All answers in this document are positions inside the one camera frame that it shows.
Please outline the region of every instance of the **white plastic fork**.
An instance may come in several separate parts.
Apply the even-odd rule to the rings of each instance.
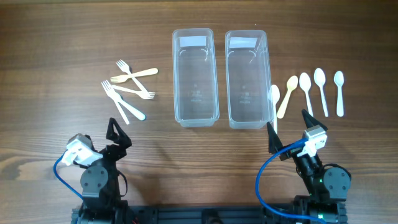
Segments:
[[[141,111],[135,109],[133,106],[130,104],[126,103],[119,93],[116,93],[115,90],[113,89],[112,85],[107,81],[103,81],[102,86],[104,87],[104,90],[106,94],[113,100],[115,103],[120,103],[122,104],[127,110],[129,110],[135,117],[137,117],[140,121],[145,120],[145,114],[143,114]]]
[[[128,88],[117,86],[117,85],[112,85],[112,87],[115,90],[125,91],[125,92],[128,92],[128,93],[135,93],[135,94],[139,95],[142,99],[145,99],[145,100],[150,100],[150,99],[153,99],[155,97],[155,93],[154,92],[148,92],[148,94],[147,94],[147,93],[143,92],[142,90],[141,91],[130,90]]]
[[[127,119],[127,116],[124,113],[123,109],[120,107],[119,103],[116,100],[113,99],[113,95],[109,91],[109,88],[107,87],[107,85],[105,85],[104,82],[101,82],[101,85],[104,88],[105,93],[107,94],[107,96],[110,97],[114,101],[114,104],[116,105],[117,109],[119,110],[119,113],[122,116],[124,122],[126,122],[126,124],[130,124],[130,121]]]
[[[123,60],[118,60],[116,64],[118,65],[120,70],[122,70],[122,72],[126,72],[127,74],[132,75],[132,73],[130,72],[130,66],[126,64]],[[131,78],[136,83],[136,85],[140,90],[147,92],[149,94],[148,90],[145,89],[145,87],[141,84],[141,82],[139,82],[134,76],[132,76]]]

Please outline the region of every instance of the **cutlery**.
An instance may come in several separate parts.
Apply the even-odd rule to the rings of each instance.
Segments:
[[[107,80],[103,81],[101,84],[102,84],[106,94],[116,103],[116,106],[120,103],[127,110],[129,110],[135,117],[137,117],[140,121],[145,120],[145,118],[146,118],[145,115],[141,111],[135,109],[133,106],[131,106],[128,103],[126,103],[121,98],[119,93],[115,92],[115,90],[113,89],[113,87],[111,86],[111,84]],[[127,120],[127,118],[125,118],[126,115],[123,116],[123,114],[122,114],[122,117],[123,117],[124,121],[126,121]]]
[[[286,107],[287,107],[287,103],[289,102],[289,98],[290,98],[290,94],[292,93],[293,90],[295,90],[297,88],[297,84],[299,83],[299,78],[297,78],[297,76],[292,76],[289,80],[287,80],[287,93],[285,95],[284,100],[282,101],[282,103],[279,106],[279,110],[277,113],[277,117],[279,119],[282,119],[285,116],[285,112],[286,112]]]
[[[323,112],[325,113],[325,117],[329,117],[328,105],[326,104],[325,93],[323,92],[323,86],[326,82],[326,76],[323,70],[320,68],[315,69],[315,73],[313,74],[313,79],[315,83],[319,86],[319,89],[321,90],[322,106],[323,106]]]
[[[311,79],[307,73],[305,72],[301,73],[299,83],[300,83],[300,88],[304,91],[305,98],[307,99],[308,113],[310,113],[310,115],[313,116],[310,95],[308,94],[311,88]]]
[[[126,72],[127,74],[132,75],[132,73],[130,72],[130,66],[126,64],[123,60],[119,60],[118,62],[116,62],[116,64],[118,65],[120,70],[122,70],[122,72]],[[146,90],[145,87],[134,76],[132,76],[131,78],[140,90],[148,93],[148,90]]]
[[[125,91],[125,92],[128,92],[128,93],[135,93],[135,94],[139,95],[142,99],[145,99],[145,100],[153,99],[155,97],[155,93],[154,92],[148,92],[148,94],[147,94],[147,93],[143,92],[142,90],[141,91],[130,90],[128,88],[117,86],[117,85],[112,85],[112,87],[115,90]]]
[[[110,80],[113,83],[122,83],[127,81],[128,78],[131,78],[132,76],[134,77],[143,77],[143,76],[147,76],[147,75],[155,75],[157,74],[158,69],[157,68],[150,68],[141,72],[135,72],[131,75],[118,75],[115,77],[111,77]]]
[[[337,108],[336,113],[337,116],[342,117],[344,115],[344,106],[343,106],[343,84],[344,84],[344,75],[343,72],[338,71],[335,74],[335,83],[337,86]]]
[[[276,85],[271,86],[271,91],[272,91],[272,104],[274,105],[274,130],[275,130],[275,133],[278,134],[278,123],[277,123],[277,117],[276,117],[276,103],[279,101],[280,93],[279,93],[279,89]]]

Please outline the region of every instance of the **cable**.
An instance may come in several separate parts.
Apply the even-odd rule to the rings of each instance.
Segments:
[[[77,192],[75,189],[73,189],[73,187],[71,187],[68,183],[66,183],[57,173],[57,165],[62,160],[62,157],[64,154],[65,153],[63,153],[62,156],[57,161],[55,161],[55,164],[52,167],[52,170],[54,171],[55,176],[58,178],[58,180],[60,180],[60,182],[65,184],[65,186],[67,186],[73,193],[75,193],[77,196],[79,196],[83,200],[83,196],[81,196],[81,194],[79,192]]]
[[[298,174],[299,177],[303,178],[303,177],[301,176],[301,172],[299,171],[299,168],[298,168],[298,167],[296,167],[296,173]]]
[[[304,146],[305,142],[308,141],[308,139],[301,139],[298,140],[297,142],[285,146],[283,149],[281,149],[279,152],[275,153],[274,155],[271,156],[271,158],[269,158],[264,165],[262,165],[262,167],[260,168],[260,171],[257,175],[256,178],[256,195],[257,198],[259,199],[260,203],[262,204],[262,206],[264,206],[266,209],[272,211],[273,213],[282,216],[282,217],[286,217],[286,218],[296,218],[296,219],[306,219],[306,220],[311,220],[311,221],[315,221],[315,222],[320,222],[323,224],[327,224],[326,221],[320,219],[320,218],[315,218],[315,217],[311,217],[308,215],[294,215],[294,214],[289,214],[289,213],[284,213],[284,212],[280,212],[274,208],[272,208],[269,204],[267,204],[260,196],[260,191],[259,191],[259,184],[260,184],[260,177],[262,174],[262,171],[268,166],[268,164],[270,163],[270,161],[272,161],[273,159],[275,159],[277,156],[281,155],[282,153],[285,153],[291,149],[295,149],[298,147],[302,147]]]
[[[120,172],[120,171],[118,171],[118,172],[119,172],[119,174],[123,177],[124,183],[126,183],[126,193],[125,193],[124,195],[120,195],[120,197],[124,197],[124,196],[126,196],[126,194],[127,194],[127,188],[128,188],[128,186],[127,186],[127,178],[126,178],[126,176],[125,176],[122,172]]]

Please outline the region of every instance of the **fork handle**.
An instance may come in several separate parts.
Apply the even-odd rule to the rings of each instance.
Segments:
[[[117,86],[117,85],[112,85],[112,87],[113,87],[115,90],[120,90],[120,91],[125,91],[125,92],[128,92],[128,93],[135,93],[135,94],[138,94],[138,91],[136,91],[136,90],[130,90],[130,89],[125,88],[125,87],[121,87],[121,86]]]
[[[119,103],[117,101],[114,102],[114,104],[116,104],[116,107],[118,108],[124,122],[126,122],[126,124],[130,124],[130,121],[127,119],[126,114],[124,113],[123,109],[121,108],[121,106],[119,105]]]
[[[155,75],[158,73],[158,69],[157,68],[150,68],[141,72],[135,72],[132,73],[130,75],[127,75],[129,78],[131,77],[141,77],[141,76],[146,76],[146,75]]]
[[[290,98],[290,94],[292,93],[291,90],[287,90],[287,93],[285,95],[284,100],[282,101],[282,103],[279,106],[279,110],[278,113],[276,114],[276,116],[279,119],[282,119],[285,116],[285,112],[286,112],[286,107],[287,107],[287,103],[289,102],[289,98]]]
[[[130,104],[126,103],[123,100],[120,100],[119,103],[121,103],[127,110],[129,110],[134,116],[136,116],[140,121],[145,120],[145,114],[143,114],[141,111],[135,109],[133,106]]]
[[[141,84],[141,82],[139,82],[135,77],[131,77],[132,80],[136,83],[136,85],[138,86],[138,88],[144,92],[146,92],[148,94],[148,90],[145,89],[145,87]]]

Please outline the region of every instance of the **spoon bowl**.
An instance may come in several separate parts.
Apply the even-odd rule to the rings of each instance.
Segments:
[[[326,83],[326,76],[322,69],[317,68],[313,74],[313,79],[319,87],[323,87]]]
[[[271,90],[272,90],[272,102],[274,103],[274,105],[276,105],[276,103],[280,99],[279,88],[276,85],[272,85]]]
[[[304,91],[309,91],[311,88],[311,79],[305,72],[300,75],[300,88]]]
[[[337,86],[343,86],[344,84],[344,75],[343,72],[338,71],[335,74],[335,83]]]
[[[289,80],[287,80],[286,86],[287,90],[293,91],[297,88],[297,85],[299,84],[299,78],[297,76],[292,76]]]

